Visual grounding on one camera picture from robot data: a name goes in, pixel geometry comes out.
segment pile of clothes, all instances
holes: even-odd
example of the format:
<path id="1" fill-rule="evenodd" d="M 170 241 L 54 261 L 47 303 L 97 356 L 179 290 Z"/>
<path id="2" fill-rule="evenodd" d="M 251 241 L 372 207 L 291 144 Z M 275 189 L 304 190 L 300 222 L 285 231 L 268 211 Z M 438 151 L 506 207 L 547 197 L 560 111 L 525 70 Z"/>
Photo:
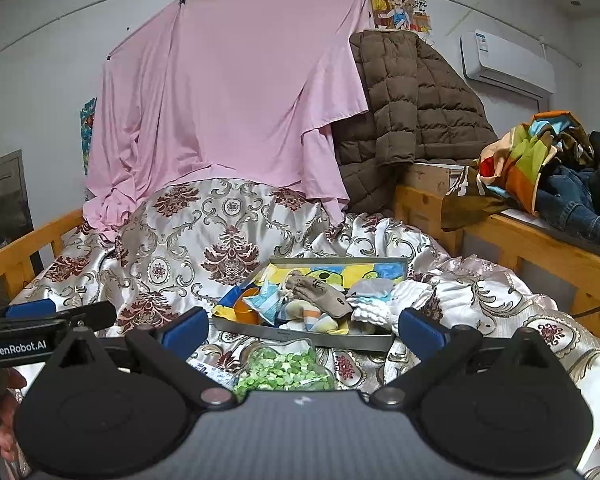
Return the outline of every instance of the pile of clothes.
<path id="1" fill-rule="evenodd" d="M 600 246 L 600 132 L 573 114 L 536 114 L 480 154 L 477 183 Z"/>

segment metal tray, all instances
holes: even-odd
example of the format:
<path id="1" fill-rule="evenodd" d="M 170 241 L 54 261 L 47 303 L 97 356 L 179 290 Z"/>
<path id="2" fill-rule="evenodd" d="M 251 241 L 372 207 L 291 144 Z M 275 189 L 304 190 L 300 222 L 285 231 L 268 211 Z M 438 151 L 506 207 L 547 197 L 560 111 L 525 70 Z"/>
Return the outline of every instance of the metal tray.
<path id="1" fill-rule="evenodd" d="M 404 275 L 409 268 L 407 258 L 270 258 L 254 270 L 249 277 L 244 280 L 240 288 L 246 288 L 256 278 L 258 273 L 269 264 L 277 267 L 298 267 L 308 265 L 341 265 L 341 264 L 382 264 L 382 263 L 403 263 Z M 394 342 L 392 333 L 373 334 L 373 335 L 332 335 L 318 334 L 314 332 L 302 332 L 299 330 L 283 330 L 268 325 L 250 325 L 229 321 L 223 317 L 212 316 L 212 322 L 218 330 L 232 332 L 237 334 L 259 337 L 273 341 L 290 341 L 292 339 L 307 338 L 315 346 L 326 346 L 330 348 L 339 348 L 345 350 L 360 350 L 367 352 L 387 352 Z"/>

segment brown puffer jacket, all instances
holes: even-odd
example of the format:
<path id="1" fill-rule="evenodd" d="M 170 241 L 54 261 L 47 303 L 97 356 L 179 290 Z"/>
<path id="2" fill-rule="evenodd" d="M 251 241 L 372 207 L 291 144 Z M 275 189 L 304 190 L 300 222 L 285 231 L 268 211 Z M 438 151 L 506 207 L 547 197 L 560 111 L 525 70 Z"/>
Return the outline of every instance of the brown puffer jacket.
<path id="1" fill-rule="evenodd" d="M 331 125 L 349 211 L 391 209 L 408 164 L 467 164 L 497 139 L 480 98 L 413 32 L 366 30 L 349 43 L 369 105 Z"/>

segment green snack bag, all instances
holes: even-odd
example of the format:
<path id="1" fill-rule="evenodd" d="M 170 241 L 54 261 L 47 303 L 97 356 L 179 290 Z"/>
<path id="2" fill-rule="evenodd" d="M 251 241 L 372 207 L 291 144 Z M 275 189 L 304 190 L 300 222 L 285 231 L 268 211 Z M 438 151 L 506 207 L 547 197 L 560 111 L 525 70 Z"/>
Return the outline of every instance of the green snack bag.
<path id="1" fill-rule="evenodd" d="M 333 390 L 331 371 L 316 362 L 309 339 L 268 344 L 256 348 L 235 373 L 236 396 L 242 400 L 250 390 Z"/>

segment colorful blanket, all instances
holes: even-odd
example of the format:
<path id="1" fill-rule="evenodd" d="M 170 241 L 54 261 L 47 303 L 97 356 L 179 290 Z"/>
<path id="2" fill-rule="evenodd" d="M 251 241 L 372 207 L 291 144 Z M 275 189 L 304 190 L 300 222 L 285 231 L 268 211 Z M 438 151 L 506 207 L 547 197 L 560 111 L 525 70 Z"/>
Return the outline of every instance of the colorful blanket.
<path id="1" fill-rule="evenodd" d="M 496 194 L 515 197 L 535 214 L 542 168 L 558 156 L 563 164 L 582 168 L 593 162 L 593 148 L 584 128 L 568 111 L 536 114 L 480 154 L 480 181 Z"/>

